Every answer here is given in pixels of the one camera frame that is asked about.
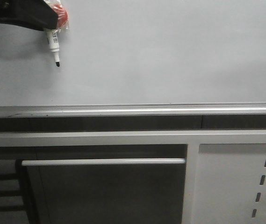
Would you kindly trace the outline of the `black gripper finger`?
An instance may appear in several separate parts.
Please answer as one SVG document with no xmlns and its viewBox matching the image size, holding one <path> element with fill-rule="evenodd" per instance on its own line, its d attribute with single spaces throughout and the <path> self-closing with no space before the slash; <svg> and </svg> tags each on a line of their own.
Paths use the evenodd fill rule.
<svg viewBox="0 0 266 224">
<path fill-rule="evenodd" d="M 0 24 L 56 29 L 57 13 L 43 0 L 0 0 Z"/>
</svg>

